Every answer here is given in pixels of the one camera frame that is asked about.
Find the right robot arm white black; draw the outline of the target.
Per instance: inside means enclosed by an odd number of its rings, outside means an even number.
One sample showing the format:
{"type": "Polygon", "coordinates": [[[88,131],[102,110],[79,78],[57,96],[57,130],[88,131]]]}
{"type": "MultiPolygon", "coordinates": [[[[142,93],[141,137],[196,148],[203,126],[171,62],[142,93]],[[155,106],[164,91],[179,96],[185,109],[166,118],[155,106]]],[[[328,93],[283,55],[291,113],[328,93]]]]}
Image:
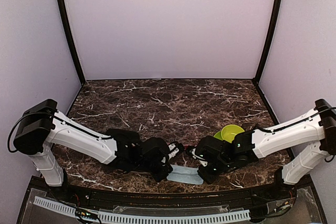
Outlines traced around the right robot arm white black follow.
{"type": "Polygon", "coordinates": [[[321,161],[335,157],[335,108],[326,100],[316,100],[313,109],[293,120],[239,133],[230,143],[206,136],[189,153],[201,164],[197,171],[200,177],[211,184],[222,173],[303,143],[307,146],[276,172],[279,180],[268,187],[269,197],[278,200],[287,193],[288,185],[295,185],[321,161]]]}

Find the pink translucent sunglasses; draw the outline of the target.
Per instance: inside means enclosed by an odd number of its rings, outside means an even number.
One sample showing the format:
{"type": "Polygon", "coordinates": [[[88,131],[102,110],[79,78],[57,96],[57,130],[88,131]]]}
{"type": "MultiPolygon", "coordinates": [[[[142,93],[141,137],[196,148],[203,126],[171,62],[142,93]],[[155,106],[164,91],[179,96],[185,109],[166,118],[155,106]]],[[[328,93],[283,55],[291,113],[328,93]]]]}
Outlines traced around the pink translucent sunglasses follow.
{"type": "Polygon", "coordinates": [[[195,145],[184,145],[184,149],[186,152],[191,152],[195,147],[195,145]]]}

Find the light blue cloth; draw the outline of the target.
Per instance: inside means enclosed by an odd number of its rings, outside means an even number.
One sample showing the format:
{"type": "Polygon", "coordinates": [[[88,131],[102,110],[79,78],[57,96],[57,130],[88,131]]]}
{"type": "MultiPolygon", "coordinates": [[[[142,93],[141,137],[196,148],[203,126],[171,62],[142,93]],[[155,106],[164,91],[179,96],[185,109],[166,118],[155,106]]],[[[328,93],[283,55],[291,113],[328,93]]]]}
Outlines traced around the light blue cloth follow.
{"type": "Polygon", "coordinates": [[[168,181],[191,184],[191,185],[202,185],[204,180],[198,174],[197,168],[184,167],[178,165],[171,165],[173,170],[167,176],[168,181]]]}

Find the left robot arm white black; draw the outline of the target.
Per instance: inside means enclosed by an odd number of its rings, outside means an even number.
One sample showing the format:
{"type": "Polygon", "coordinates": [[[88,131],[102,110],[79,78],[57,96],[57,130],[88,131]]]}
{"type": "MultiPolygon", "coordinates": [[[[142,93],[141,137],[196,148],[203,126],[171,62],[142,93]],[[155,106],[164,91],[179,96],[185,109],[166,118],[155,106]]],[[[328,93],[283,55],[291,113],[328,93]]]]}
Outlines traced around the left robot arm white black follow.
{"type": "Polygon", "coordinates": [[[65,181],[66,172],[57,163],[51,146],[58,144],[94,158],[124,173],[145,172],[160,182],[172,172],[170,159],[178,152],[178,143],[168,144],[152,137],[145,141],[137,132],[109,129],[95,132],[66,117],[57,109],[57,102],[47,99],[28,109],[12,127],[7,146],[9,152],[30,157],[48,186],[63,201],[74,197],[74,189],[65,181]]]}

